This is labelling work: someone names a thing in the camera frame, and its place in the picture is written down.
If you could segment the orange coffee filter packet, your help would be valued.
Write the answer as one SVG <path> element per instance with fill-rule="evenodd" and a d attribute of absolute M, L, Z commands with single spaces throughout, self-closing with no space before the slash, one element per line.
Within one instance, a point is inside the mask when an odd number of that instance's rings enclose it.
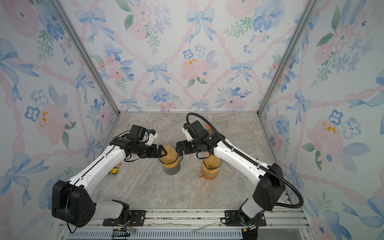
<path fill-rule="evenodd" d="M 213 133 L 213 129 L 209 126 L 209 125 L 206 125 L 206 130 L 209 134 Z"/>

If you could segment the clear grey glass pitcher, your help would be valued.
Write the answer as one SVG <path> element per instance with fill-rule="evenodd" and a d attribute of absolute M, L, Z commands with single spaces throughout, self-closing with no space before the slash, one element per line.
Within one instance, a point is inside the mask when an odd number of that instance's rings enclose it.
<path fill-rule="evenodd" d="M 163 172 L 166 174 L 166 175 L 169 175 L 169 176 L 172 176 L 172 175 L 175 175 L 177 174 L 178 172 L 180 171 L 180 168 L 177 168 L 177 167 L 174 167 L 174 168 L 163 168 Z"/>

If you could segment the orange glass carafe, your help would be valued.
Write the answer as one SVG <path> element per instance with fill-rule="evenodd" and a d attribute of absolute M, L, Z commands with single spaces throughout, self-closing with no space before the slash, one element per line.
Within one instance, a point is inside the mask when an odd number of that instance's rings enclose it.
<path fill-rule="evenodd" d="M 220 168 L 214 168 L 213 170 L 208 169 L 206 166 L 202 165 L 199 178 L 205 178 L 207 180 L 213 180 L 219 175 Z"/>

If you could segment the clear grey glass dripper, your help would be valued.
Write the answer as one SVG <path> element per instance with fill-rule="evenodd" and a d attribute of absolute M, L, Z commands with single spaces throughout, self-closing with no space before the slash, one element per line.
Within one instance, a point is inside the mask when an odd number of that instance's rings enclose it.
<path fill-rule="evenodd" d="M 162 166 L 164 168 L 174 168 L 176 167 L 178 164 L 179 164 L 179 157 L 176 157 L 174 160 L 170 161 L 170 160 L 166 160 L 166 161 L 163 161 L 162 158 L 159 158 L 159 162 L 162 164 Z"/>

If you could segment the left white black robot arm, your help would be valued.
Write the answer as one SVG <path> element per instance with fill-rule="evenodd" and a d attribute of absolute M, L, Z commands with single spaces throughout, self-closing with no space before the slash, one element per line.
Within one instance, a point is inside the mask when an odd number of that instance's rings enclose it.
<path fill-rule="evenodd" d="M 112 220 L 127 225 L 131 220 L 129 204 L 122 201 L 94 202 L 91 195 L 101 180 L 115 165 L 132 162 L 132 155 L 139 159 L 160 159 L 169 154 L 162 145 L 153 141 L 155 130 L 133 125 L 114 138 L 107 148 L 80 173 L 68 181 L 58 181 L 52 188 L 52 216 L 67 225 L 81 228 L 94 220 Z"/>

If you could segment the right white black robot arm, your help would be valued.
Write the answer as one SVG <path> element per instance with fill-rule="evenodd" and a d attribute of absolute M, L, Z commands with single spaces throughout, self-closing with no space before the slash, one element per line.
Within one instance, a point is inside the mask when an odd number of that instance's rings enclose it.
<path fill-rule="evenodd" d="M 207 152 L 210 157 L 218 157 L 232 165 L 255 186 L 238 210 L 243 225 L 252 225 L 260 212 L 273 210 L 286 188 L 281 180 L 283 177 L 281 167 L 252 158 L 236 148 L 220 133 L 209 133 L 199 121 L 185 123 L 182 131 L 187 139 L 177 143 L 179 154 Z"/>

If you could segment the small orange yellow toy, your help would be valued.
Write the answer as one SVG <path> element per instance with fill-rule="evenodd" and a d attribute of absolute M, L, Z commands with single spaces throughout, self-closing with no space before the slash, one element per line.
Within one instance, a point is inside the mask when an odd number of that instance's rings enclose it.
<path fill-rule="evenodd" d="M 120 166 L 121 166 L 121 163 L 118 163 L 117 165 L 115 165 L 113 169 L 110 170 L 109 174 L 115 175 L 119 171 Z"/>

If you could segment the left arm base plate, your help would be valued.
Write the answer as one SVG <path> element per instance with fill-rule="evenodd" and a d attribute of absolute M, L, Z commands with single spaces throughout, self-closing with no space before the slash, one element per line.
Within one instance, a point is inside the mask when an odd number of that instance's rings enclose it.
<path fill-rule="evenodd" d="M 143 227 L 147 211 L 129 210 L 116 219 L 104 219 L 104 227 Z"/>

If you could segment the aluminium frame rail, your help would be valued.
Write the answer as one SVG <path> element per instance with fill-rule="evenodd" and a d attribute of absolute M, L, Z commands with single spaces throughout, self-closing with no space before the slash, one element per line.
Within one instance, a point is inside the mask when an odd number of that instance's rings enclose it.
<path fill-rule="evenodd" d="M 224 209 L 147 209 L 143 227 L 104 227 L 103 220 L 68 230 L 61 223 L 55 240 L 313 240 L 303 210 L 265 212 L 265 227 L 228 227 Z"/>

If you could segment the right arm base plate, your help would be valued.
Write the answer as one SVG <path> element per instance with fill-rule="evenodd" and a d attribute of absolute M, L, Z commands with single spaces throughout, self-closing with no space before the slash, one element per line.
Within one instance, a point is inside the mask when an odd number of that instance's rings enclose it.
<path fill-rule="evenodd" d="M 225 210 L 225 216 L 221 219 L 221 223 L 228 227 L 265 227 L 266 217 L 264 212 L 258 213 L 255 217 L 249 218 L 238 210 Z"/>

